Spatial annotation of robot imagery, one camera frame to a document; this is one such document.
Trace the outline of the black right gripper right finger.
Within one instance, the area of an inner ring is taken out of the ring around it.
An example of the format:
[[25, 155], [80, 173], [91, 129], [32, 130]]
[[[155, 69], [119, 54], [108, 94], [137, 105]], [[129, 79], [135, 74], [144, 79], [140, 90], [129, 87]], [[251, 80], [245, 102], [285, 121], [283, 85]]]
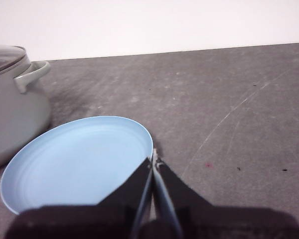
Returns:
[[157, 219], [139, 239], [299, 239], [299, 223], [270, 208], [215, 206], [188, 187], [164, 162], [152, 166]]

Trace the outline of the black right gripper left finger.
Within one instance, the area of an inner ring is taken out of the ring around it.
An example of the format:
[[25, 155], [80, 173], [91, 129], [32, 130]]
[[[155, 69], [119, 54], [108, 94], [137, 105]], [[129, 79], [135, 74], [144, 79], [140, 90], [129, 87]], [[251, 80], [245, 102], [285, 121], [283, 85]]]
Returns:
[[145, 159], [131, 176], [93, 205], [53, 205], [22, 212], [6, 239], [127, 239], [150, 174]]

